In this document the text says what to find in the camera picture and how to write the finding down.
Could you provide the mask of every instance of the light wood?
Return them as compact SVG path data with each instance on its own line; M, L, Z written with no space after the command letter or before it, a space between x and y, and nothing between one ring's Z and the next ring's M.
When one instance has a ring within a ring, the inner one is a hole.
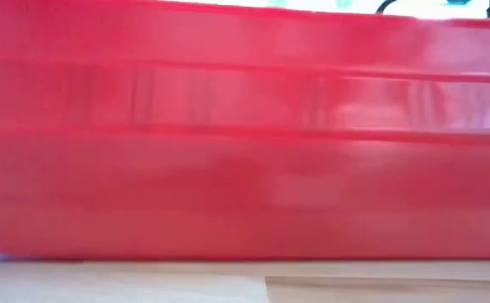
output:
M13 302L490 302L490 262L0 263Z

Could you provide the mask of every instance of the wooden surface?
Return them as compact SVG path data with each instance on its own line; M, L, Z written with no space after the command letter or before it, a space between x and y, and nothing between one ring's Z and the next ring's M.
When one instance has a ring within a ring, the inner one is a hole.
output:
M490 262L0 263L0 303L490 302Z

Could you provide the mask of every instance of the red plastic container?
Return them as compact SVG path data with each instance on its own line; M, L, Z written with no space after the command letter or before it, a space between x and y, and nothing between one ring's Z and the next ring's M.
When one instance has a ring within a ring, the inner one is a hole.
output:
M0 254L490 258L490 20L0 1Z

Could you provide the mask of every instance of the green object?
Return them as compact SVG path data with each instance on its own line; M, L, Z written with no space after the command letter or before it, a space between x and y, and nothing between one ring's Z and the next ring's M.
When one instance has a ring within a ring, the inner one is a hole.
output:
M269 6L283 8L286 5L286 0L269 0Z
M337 8L346 9L352 4L352 0L337 0Z

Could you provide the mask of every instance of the red plastic bin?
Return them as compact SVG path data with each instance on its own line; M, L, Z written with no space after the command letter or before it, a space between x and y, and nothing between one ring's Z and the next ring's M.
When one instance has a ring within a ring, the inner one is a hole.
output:
M490 20L2 0L0 255L490 258Z

